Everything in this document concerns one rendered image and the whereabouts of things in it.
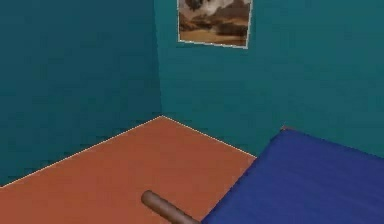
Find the brown wooden baseball bat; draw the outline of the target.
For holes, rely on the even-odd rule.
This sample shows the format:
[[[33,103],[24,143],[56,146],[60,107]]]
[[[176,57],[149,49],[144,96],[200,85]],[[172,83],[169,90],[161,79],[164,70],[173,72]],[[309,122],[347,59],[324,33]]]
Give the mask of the brown wooden baseball bat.
[[[146,190],[141,195],[141,202],[171,224],[201,224],[169,201],[151,190]]]

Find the blue bed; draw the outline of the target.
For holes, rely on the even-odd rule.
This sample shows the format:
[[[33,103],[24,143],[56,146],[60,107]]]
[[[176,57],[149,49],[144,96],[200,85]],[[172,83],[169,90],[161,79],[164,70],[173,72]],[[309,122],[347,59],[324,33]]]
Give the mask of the blue bed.
[[[384,224],[384,158],[282,130],[202,224]]]

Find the brown framed landscape picture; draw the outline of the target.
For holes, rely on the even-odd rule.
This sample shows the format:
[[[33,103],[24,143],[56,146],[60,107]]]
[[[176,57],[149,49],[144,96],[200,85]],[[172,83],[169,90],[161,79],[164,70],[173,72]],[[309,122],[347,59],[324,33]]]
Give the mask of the brown framed landscape picture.
[[[177,0],[179,42],[247,49],[253,0]]]

